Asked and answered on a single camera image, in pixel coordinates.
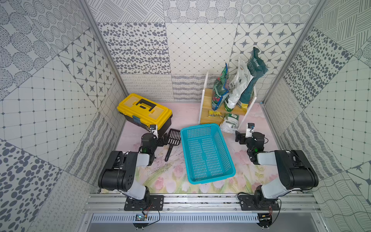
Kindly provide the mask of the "small yellow seed packet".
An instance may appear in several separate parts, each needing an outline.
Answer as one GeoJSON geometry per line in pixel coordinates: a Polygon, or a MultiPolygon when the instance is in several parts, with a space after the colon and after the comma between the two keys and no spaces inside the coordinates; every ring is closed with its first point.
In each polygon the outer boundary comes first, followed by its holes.
{"type": "Polygon", "coordinates": [[[224,117],[224,115],[221,112],[209,110],[208,117],[209,118],[221,118],[222,119],[224,117]]]}

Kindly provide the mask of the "teal plastic basket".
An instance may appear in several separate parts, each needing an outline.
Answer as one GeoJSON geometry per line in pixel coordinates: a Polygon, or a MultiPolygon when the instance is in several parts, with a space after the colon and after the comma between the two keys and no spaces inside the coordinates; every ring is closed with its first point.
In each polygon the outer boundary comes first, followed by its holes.
{"type": "Polygon", "coordinates": [[[233,160],[217,124],[183,128],[181,144],[190,184],[207,184],[235,176],[233,160]]]}

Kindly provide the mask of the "colourful green fertilizer bag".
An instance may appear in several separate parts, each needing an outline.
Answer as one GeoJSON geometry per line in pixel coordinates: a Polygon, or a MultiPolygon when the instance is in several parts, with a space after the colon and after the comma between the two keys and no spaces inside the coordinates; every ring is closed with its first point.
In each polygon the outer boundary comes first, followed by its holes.
{"type": "Polygon", "coordinates": [[[229,94],[228,80],[229,67],[228,64],[225,63],[225,67],[220,77],[218,77],[214,82],[211,102],[213,111],[216,111],[220,108],[221,104],[224,102],[227,95],[229,94]]]}

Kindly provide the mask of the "white fertilizer bag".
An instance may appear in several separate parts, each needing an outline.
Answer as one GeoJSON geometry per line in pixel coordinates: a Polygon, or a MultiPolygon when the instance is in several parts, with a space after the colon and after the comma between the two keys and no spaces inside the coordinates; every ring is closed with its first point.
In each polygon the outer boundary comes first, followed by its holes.
{"type": "Polygon", "coordinates": [[[243,58],[238,59],[236,75],[229,81],[229,94],[225,100],[225,110],[232,112],[251,79],[251,73],[243,58]]]}

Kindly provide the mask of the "dark green fertilizer bag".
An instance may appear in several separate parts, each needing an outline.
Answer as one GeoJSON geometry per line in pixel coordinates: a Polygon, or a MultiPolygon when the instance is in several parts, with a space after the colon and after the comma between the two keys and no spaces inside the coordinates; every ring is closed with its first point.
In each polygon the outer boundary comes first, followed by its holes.
{"type": "Polygon", "coordinates": [[[268,71],[267,65],[263,59],[259,57],[259,52],[260,50],[257,47],[253,47],[251,57],[247,62],[247,68],[250,71],[249,82],[247,88],[242,92],[238,101],[238,106],[241,107],[245,112],[251,104],[255,84],[268,71]]]}

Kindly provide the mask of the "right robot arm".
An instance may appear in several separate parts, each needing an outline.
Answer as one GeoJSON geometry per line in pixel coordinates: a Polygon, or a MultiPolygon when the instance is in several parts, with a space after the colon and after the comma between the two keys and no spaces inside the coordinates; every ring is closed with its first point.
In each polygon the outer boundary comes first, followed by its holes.
{"type": "Polygon", "coordinates": [[[319,178],[301,150],[264,151],[265,135],[260,132],[235,132],[235,141],[246,145],[247,155],[254,165],[275,166],[278,177],[259,185],[254,194],[238,193],[243,211],[274,211],[280,209],[280,197],[293,191],[307,191],[318,186],[319,178]]]}

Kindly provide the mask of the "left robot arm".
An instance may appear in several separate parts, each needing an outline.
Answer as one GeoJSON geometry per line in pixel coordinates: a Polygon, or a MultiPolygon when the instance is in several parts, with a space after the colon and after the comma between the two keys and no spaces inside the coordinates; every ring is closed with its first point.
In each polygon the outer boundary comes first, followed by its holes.
{"type": "Polygon", "coordinates": [[[151,195],[149,188],[135,180],[137,167],[151,166],[157,147],[167,145],[167,135],[158,138],[145,133],[141,146],[135,151],[112,151],[99,177],[98,186],[106,190],[117,190],[127,197],[125,211],[160,211],[163,209],[163,195],[151,195]]]}

